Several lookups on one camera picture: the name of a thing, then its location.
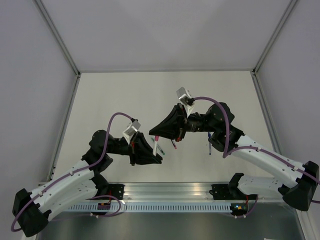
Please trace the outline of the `red gel pen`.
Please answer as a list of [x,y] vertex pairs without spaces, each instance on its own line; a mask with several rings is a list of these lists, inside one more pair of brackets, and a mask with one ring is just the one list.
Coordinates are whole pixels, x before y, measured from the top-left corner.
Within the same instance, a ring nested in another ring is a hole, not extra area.
[[170,140],[171,141],[171,143],[172,143],[172,145],[173,145],[173,147],[174,147],[174,149],[176,150],[177,149],[177,146],[176,146],[176,144],[175,144],[175,141],[174,140]]

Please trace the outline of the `green gel pen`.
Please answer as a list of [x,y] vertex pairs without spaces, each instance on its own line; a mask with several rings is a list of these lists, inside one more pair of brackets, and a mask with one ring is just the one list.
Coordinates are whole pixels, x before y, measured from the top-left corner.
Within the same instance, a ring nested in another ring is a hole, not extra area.
[[[155,142],[155,138],[151,137],[150,138],[153,142]],[[159,144],[157,144],[157,150],[164,156],[166,153],[165,151],[161,148],[161,146]]]

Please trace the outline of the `blue ballpoint pen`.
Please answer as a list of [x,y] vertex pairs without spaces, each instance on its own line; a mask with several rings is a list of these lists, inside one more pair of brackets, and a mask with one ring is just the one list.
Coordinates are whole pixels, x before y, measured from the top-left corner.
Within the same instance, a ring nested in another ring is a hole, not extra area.
[[212,146],[211,146],[211,143],[210,143],[210,139],[211,139],[211,133],[210,132],[207,132],[207,137],[208,137],[209,156],[211,156],[212,155]]

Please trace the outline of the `white marker pen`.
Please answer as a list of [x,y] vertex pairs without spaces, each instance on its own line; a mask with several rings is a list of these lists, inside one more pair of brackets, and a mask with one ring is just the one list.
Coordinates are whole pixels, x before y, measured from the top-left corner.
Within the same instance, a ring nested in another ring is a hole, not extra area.
[[155,141],[155,142],[153,143],[153,151],[152,151],[152,154],[153,154],[154,156],[157,155],[157,145],[158,145],[158,141]]

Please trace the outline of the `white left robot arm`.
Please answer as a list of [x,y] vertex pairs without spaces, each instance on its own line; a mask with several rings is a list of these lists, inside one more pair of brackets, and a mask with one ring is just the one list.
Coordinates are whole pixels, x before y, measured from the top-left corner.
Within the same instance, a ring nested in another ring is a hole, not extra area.
[[139,131],[127,141],[98,130],[89,142],[89,150],[62,176],[30,191],[22,188],[15,194],[12,232],[23,231],[27,238],[35,236],[68,207],[87,199],[106,198],[109,183],[102,172],[113,162],[109,154],[128,156],[132,166],[161,164],[163,160]]

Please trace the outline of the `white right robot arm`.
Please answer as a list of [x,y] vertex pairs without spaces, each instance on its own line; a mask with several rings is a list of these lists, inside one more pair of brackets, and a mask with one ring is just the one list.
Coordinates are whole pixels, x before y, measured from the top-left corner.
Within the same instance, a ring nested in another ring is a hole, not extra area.
[[232,126],[234,118],[224,102],[214,102],[206,113],[191,114],[185,105],[178,103],[149,134],[180,142],[186,133],[208,132],[211,134],[208,142],[223,158],[237,156],[271,174],[271,177],[254,177],[235,173],[226,185],[234,200],[258,196],[282,198],[290,207],[308,211],[320,184],[320,167],[312,161],[301,163],[265,149]]

